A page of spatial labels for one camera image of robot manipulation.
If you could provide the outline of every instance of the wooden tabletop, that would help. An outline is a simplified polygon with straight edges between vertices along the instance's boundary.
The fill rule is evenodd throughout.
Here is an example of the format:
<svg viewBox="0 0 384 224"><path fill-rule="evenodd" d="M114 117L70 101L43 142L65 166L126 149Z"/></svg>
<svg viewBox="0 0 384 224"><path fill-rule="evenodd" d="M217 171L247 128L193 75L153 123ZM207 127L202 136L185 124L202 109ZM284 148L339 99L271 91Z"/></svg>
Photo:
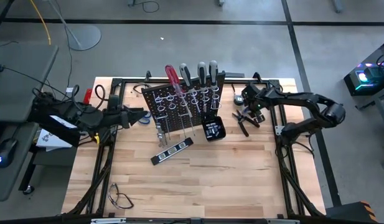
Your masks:
<svg viewBox="0 0 384 224"><path fill-rule="evenodd" d="M95 86L101 84L108 91L111 80L98 77ZM285 92L297 92L294 79L279 80ZM133 85L126 85L123 103L147 109L143 96L132 90ZM244 87L235 85L236 92ZM99 101L93 94L91 104L97 105ZM276 218L279 213L286 216L269 111L262 110L266 121L260 128L244 123L250 134L245 137L232 117L237 107L233 104L230 85L224 86L221 102L218 115L226 127L226 138L208 143L201 126L195 127L196 136L190 128L186 129L194 144L156 166L150 158L163 148L158 146L154 122L136 123L130 129L119 131L110 184L116 182L119 191L128 195L135 207L119 210L106 200L105 214L115 212L116 217L144 218ZM300 107L285 106L285 110L288 122L304 119ZM173 132L169 146L183 139L183 131ZM305 137L299 142L308 145ZM301 146L293 148L301 188L317 209L325 213L312 155ZM62 212L71 210L89 188L97 149L93 143L78 148ZM96 192L94 211L100 189ZM295 194L290 189L293 208L297 211ZM126 207L128 202L121 197L119 205Z"/></svg>

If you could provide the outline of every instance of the concrete floor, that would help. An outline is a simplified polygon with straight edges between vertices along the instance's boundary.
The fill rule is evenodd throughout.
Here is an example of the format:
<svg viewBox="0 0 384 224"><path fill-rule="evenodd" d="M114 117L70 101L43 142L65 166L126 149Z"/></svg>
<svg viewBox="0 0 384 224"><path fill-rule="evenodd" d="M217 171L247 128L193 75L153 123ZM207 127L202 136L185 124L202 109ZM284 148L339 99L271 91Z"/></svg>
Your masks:
<svg viewBox="0 0 384 224"><path fill-rule="evenodd" d="M341 0L345 10L336 14L330 1L288 0L293 21L384 22L384 0ZM57 16L46 1L35 1L45 18ZM145 13L142 6L129 8L125 0L58 0L66 19L144 19L285 21L281 0L227 0L217 7L207 0L157 0L160 10ZM37 18L28 1L15 1L7 18ZM80 27L82 24L70 24ZM215 59L220 70L259 72L263 77L295 78L303 85L287 26L185 25L185 24L97 24L100 43L87 51L72 51L70 86L81 85L81 93L97 76L144 76L150 70L164 76L164 65ZM52 43L59 46L49 75L51 84L64 90L70 69L65 31L61 24L48 24ZM323 131L342 203L366 200L377 219L384 222L384 125L375 108L359 112L342 78L384 43L384 27L294 26L311 91L343 103L345 121ZM42 24L4 22L0 41L16 40L46 44ZM326 207L332 203L317 152L317 173ZM0 220L41 217L60 213L69 168L47 167L36 174L37 190L25 197L16 190L0 203Z"/></svg>

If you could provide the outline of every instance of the black pliers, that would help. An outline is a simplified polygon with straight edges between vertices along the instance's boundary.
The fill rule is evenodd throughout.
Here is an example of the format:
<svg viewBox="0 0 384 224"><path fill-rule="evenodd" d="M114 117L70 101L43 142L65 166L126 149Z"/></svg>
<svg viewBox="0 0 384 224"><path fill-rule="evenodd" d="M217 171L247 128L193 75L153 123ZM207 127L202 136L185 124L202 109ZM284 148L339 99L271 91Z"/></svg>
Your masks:
<svg viewBox="0 0 384 224"><path fill-rule="evenodd" d="M256 126L257 128L260 127L260 124L258 124L258 122L254 121L253 119L247 117L247 116L244 116L240 113L240 111L236 110L237 112L237 115L235 115L234 113L232 113L232 115L237 119L237 123L239 124L240 128L241 128L241 131L243 131L243 134L248 137L249 134L246 130L246 128L244 127L244 124L243 122L244 121L248 121L250 122L251 124L253 124L254 126Z"/></svg>

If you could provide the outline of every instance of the computer mouse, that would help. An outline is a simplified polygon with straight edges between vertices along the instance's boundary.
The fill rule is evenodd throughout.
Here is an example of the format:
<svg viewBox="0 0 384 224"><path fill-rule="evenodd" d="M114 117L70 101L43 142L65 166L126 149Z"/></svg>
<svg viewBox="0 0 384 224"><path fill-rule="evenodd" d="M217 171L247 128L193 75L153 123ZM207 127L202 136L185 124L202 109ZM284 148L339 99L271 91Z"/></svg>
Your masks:
<svg viewBox="0 0 384 224"><path fill-rule="evenodd" d="M0 168L11 165L16 146L17 140L14 138L5 139L0 143Z"/></svg>

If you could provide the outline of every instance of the black pegboard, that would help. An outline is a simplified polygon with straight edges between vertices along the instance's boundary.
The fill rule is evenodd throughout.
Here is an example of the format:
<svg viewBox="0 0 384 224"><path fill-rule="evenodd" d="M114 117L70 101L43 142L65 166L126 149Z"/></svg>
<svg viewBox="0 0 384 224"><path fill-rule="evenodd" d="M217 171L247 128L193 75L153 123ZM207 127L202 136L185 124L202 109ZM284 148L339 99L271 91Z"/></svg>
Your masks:
<svg viewBox="0 0 384 224"><path fill-rule="evenodd" d="M219 102L221 100L221 94L222 94L224 81L225 81L225 73L224 72L219 73L217 75L217 86L219 87L219 90L215 92L216 94L219 95L219 99L217 100L217 102ZM193 78L192 84L196 90L200 89L199 78ZM184 81L181 81L179 85L184 90L185 93L188 92L188 88L187 88ZM208 93L206 93L205 96L210 98L210 100L208 100L208 102L206 102L206 104L207 104L206 116L216 116L218 113L218 110L211 109L213 91L210 89L211 81L209 78L207 79L206 86L208 87ZM176 104L176 108L173 110L170 110L169 105L171 102L167 101L166 99L163 99L161 101L161 105L164 106L166 109L164 111L161 111L161 112L158 110L159 105L154 100L155 97L158 97L158 96L161 98L164 98L164 97L167 97L169 94L176 95L175 89L174 89L174 87L172 87L171 84L155 86L152 88L142 88L142 94L143 94L143 97L146 101L146 104L149 107L149 111L152 114L154 122L156 122L156 118L167 115L167 122L168 122L169 130L167 130L166 120L165 119L159 119L159 123L161 124L161 128L165 133L182 130L182 123L180 122L181 118L179 117L178 113L179 114L186 114L187 113L186 107L182 107L180 105L182 100L179 97L175 96L173 103ZM199 101L198 105L200 107L201 112L203 113L203 106L204 106L204 102L202 100L203 94L201 93L201 91L198 91L198 93L195 97ZM187 102L187 106L189 107L190 112L192 113L192 116L193 116L191 118L193 126L198 126L198 125L202 124L201 114L199 114L199 112L197 111L197 107L192 104L192 99L193 99L193 97L190 94L187 94L187 96L185 97L185 101ZM192 127L192 125L190 125L189 116L183 116L182 122L183 122L184 128Z"/></svg>

